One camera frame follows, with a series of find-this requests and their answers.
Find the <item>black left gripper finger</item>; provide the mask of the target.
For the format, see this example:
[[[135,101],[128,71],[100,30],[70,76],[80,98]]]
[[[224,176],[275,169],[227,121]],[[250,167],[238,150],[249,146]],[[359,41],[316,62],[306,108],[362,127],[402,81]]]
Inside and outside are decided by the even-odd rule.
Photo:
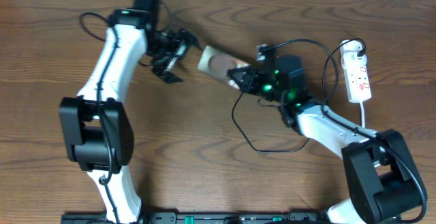
[[[195,46],[198,50],[202,49],[197,37],[193,33],[189,32],[188,30],[186,30],[184,28],[180,28],[179,34],[180,34],[181,38],[190,46]]]
[[[165,83],[177,83],[177,82],[183,82],[182,78],[179,78],[178,76],[174,75],[170,71],[163,71],[162,75],[160,77]]]

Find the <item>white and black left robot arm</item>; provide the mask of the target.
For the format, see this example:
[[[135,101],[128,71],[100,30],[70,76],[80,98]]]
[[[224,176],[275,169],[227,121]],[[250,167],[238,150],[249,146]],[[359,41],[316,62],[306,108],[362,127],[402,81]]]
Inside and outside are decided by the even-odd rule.
[[[97,185],[106,207],[101,214],[63,214],[62,223],[148,223],[129,168],[134,132],[124,108],[140,60],[166,84],[182,82],[172,68],[184,59],[197,38],[185,29],[157,29],[161,0],[134,0],[133,5],[96,14],[108,29],[97,64],[75,97],[65,97],[59,116],[66,153]]]

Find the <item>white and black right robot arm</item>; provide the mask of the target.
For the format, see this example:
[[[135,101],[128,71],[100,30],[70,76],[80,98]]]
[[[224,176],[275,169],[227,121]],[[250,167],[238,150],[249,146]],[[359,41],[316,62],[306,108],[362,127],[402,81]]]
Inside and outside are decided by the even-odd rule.
[[[235,67],[227,75],[242,93],[277,102],[287,127],[342,159],[349,199],[327,209],[330,223],[402,223],[401,215],[417,207],[420,214],[411,222],[423,219],[427,193],[403,136],[366,129],[335,114],[309,94],[299,57]]]

